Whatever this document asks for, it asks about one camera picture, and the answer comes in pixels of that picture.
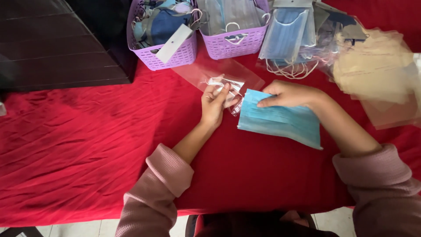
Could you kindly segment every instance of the pink sleeve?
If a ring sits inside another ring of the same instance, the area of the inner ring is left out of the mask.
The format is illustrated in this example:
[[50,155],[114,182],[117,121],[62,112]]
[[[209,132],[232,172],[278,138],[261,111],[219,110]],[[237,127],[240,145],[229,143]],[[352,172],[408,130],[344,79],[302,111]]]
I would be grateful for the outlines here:
[[176,222],[177,209],[173,200],[190,186],[193,169],[162,144],[146,163],[149,168],[124,194],[116,237],[169,236]]
[[365,157],[333,157],[341,180],[356,201],[357,236],[420,236],[421,183],[399,158],[396,147]]

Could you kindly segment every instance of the purple plastic basket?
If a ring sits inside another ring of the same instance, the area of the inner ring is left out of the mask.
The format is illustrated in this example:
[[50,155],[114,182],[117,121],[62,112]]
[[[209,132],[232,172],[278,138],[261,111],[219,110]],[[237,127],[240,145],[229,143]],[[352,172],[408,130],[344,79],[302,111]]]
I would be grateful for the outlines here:
[[151,52],[153,49],[162,48],[164,46],[163,44],[136,49],[137,42],[133,35],[131,22],[140,11],[143,11],[143,9],[140,7],[142,2],[143,0],[133,0],[130,6],[129,16],[127,19],[127,46],[129,49],[133,51],[137,57],[139,57],[139,59],[142,60],[142,62],[152,71],[192,64],[196,60],[197,53],[196,32],[193,32],[192,36],[184,41],[184,43],[167,63],[163,63],[155,56],[154,53]]
[[[267,0],[256,0],[256,3],[260,9],[269,12]],[[203,34],[202,30],[200,30],[200,33],[205,41],[209,56],[212,59],[218,60],[257,53],[262,45],[267,26],[268,24],[258,28],[237,30],[214,36],[206,36]],[[225,40],[225,37],[227,36],[238,34],[248,35],[237,45]]]

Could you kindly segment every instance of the white floor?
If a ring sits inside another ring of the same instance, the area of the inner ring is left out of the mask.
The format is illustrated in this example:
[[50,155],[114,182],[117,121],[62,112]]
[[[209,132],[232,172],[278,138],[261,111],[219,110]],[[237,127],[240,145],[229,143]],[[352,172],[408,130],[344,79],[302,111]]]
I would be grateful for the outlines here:
[[[313,214],[320,230],[333,231],[340,237],[355,237],[352,223],[352,209],[342,207],[330,212]],[[177,218],[176,225],[170,230],[171,237],[184,237],[188,216]],[[118,219],[88,221],[64,225],[37,226],[44,237],[114,237]],[[6,228],[0,227],[0,233]]]

